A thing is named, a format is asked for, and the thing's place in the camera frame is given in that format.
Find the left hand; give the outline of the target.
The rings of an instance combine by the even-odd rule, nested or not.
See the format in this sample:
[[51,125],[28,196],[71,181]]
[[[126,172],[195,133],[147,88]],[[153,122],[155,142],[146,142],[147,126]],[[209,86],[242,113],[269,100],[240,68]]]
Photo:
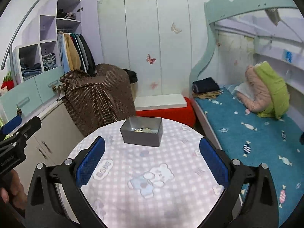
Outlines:
[[27,204],[27,195],[20,182],[18,173],[12,169],[1,179],[1,198],[5,203],[12,202],[13,206],[25,210]]

